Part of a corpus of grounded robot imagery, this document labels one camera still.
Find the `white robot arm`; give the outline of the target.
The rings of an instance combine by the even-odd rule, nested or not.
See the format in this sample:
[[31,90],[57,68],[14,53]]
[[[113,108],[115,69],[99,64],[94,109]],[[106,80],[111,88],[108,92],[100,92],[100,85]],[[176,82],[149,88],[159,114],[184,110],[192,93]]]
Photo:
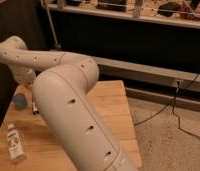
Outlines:
[[41,117],[78,171],[138,171],[87,98],[99,77],[92,57],[30,50],[11,36],[0,42],[0,63],[17,82],[33,82]]

